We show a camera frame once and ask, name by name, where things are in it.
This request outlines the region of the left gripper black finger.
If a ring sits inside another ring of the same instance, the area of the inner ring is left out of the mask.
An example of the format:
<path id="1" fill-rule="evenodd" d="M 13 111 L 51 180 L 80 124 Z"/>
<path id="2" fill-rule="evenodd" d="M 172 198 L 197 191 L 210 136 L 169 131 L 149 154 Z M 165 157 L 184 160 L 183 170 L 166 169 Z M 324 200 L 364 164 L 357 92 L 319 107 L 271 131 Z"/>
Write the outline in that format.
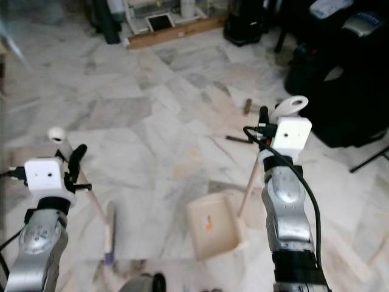
<path id="1" fill-rule="evenodd" d="M 81 144 L 72 151 L 69 163 L 67 164 L 67 169 L 69 169 L 69 173 L 71 176 L 71 180 L 78 180 L 78 176 L 80 176 L 80 168 L 81 168 L 81 159 L 84 158 L 86 154 L 86 145 Z"/>

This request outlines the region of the wooden handled broom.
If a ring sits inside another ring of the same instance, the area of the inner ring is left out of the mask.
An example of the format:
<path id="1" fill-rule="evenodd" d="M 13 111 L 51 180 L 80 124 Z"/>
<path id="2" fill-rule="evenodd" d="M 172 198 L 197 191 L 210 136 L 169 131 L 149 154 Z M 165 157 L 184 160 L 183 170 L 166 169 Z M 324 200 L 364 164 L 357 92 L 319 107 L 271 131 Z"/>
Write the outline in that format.
<path id="1" fill-rule="evenodd" d="M 67 164 L 67 178 L 70 178 L 69 173 L 69 158 L 73 150 L 75 148 L 72 146 L 69 141 L 69 133 L 64 130 L 64 128 L 55 126 L 50 128 L 47 131 L 47 137 L 50 139 L 53 144 L 58 147 L 58 152 L 60 153 L 62 159 L 66 161 Z M 80 168 L 80 176 L 78 176 L 78 184 L 86 184 L 90 183 L 89 178 L 86 177 L 86 174 L 83 170 L 83 159 L 81 159 L 81 168 Z M 92 191 L 86 191 L 90 202 L 94 206 L 97 214 L 105 226 L 105 258 L 103 259 L 103 264 L 105 265 L 113 265 L 115 264 L 115 239 L 116 239 L 116 222 L 117 222 L 117 206 L 114 201 L 109 200 L 106 204 L 100 202 L 98 196 L 94 193 L 94 189 Z"/>

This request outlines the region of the cream long handled dustpan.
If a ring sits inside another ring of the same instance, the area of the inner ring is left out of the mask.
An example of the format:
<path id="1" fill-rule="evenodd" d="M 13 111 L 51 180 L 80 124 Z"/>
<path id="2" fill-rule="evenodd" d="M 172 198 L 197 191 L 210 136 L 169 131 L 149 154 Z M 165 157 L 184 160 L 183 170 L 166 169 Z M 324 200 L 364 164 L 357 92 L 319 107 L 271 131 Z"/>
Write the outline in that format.
<path id="1" fill-rule="evenodd" d="M 308 98 L 293 96 L 269 108 L 269 124 L 277 124 L 280 117 L 292 117 L 308 105 Z M 241 201 L 239 211 L 234 211 L 230 197 L 225 192 L 215 192 L 188 203 L 185 208 L 187 222 L 192 233 L 193 248 L 197 259 L 206 260 L 235 251 L 244 244 L 239 212 L 245 210 L 245 202 L 260 178 L 263 158 L 259 156 L 253 167 L 250 183 Z M 207 217 L 212 218 L 213 229 L 205 230 Z"/>

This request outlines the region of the large black bag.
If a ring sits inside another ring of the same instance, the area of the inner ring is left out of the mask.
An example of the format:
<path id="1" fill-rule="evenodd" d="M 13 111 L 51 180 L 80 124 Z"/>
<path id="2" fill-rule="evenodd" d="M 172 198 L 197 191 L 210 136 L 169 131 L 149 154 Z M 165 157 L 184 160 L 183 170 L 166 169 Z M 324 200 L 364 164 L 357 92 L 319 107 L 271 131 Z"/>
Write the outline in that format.
<path id="1" fill-rule="evenodd" d="M 297 41 L 284 89 L 308 98 L 300 115 L 327 147 L 363 147 L 389 129 L 389 0 L 353 0 L 323 19 L 314 3 L 281 3 L 281 27 Z"/>

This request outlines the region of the thin black rod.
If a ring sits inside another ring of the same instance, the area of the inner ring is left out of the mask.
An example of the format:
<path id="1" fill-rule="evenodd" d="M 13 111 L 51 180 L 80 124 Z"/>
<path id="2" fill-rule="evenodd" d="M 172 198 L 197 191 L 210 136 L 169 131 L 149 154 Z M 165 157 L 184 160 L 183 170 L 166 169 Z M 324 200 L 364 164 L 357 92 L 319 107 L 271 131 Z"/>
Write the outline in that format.
<path id="1" fill-rule="evenodd" d="M 361 168 L 366 167 L 367 164 L 373 163 L 373 161 L 375 161 L 375 159 L 378 159 L 378 158 L 384 158 L 387 161 L 389 161 L 389 145 L 387 145 L 386 147 L 382 148 L 376 154 L 370 156 L 370 158 L 366 159 L 366 161 L 362 161 L 361 164 L 359 164 L 359 165 L 357 165 L 357 166 L 355 166 L 353 168 L 350 168 L 349 172 L 350 173 L 358 172 L 358 170 L 360 170 Z"/>

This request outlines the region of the black robot foot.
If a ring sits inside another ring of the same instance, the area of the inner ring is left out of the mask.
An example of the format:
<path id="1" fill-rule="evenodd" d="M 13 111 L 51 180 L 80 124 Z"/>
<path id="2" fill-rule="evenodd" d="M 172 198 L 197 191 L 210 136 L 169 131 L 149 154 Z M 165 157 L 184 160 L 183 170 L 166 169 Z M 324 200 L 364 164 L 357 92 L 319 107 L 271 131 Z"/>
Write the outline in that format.
<path id="1" fill-rule="evenodd" d="M 119 292 L 166 292 L 167 281 L 162 273 L 144 273 L 127 281 Z"/>

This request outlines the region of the long wooden plank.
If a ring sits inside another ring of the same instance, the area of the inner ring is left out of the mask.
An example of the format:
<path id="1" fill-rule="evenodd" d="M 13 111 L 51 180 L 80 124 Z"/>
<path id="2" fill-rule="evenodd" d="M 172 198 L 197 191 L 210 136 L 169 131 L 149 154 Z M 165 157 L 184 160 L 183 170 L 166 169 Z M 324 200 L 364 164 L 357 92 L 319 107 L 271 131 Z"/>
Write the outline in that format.
<path id="1" fill-rule="evenodd" d="M 224 27 L 228 16 L 214 16 L 201 19 L 192 23 L 186 23 L 179 27 L 167 28 L 164 30 L 128 37 L 129 50 L 137 50 L 154 46 L 167 41 L 175 41 L 199 33 L 208 32 Z"/>

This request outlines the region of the black upright pipe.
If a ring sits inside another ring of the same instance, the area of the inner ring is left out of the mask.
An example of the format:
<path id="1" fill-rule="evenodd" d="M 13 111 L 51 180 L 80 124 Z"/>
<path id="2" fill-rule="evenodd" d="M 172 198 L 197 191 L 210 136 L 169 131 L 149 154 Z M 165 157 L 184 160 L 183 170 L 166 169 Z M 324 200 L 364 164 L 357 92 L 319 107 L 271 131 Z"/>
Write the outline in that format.
<path id="1" fill-rule="evenodd" d="M 105 41 L 108 44 L 120 44 L 122 39 L 119 27 L 117 27 L 111 9 L 109 9 L 108 0 L 92 0 L 92 5 L 94 5 L 95 21 L 105 36 Z"/>

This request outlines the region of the white appliance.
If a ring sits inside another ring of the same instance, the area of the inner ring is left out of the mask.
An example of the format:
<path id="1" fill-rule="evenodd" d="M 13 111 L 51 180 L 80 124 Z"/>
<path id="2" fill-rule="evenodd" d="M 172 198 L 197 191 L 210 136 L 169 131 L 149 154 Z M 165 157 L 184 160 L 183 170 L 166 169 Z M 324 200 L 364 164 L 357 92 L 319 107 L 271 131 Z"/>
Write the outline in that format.
<path id="1" fill-rule="evenodd" d="M 124 0 L 125 19 L 131 33 L 142 35 L 218 13 L 214 0 Z"/>

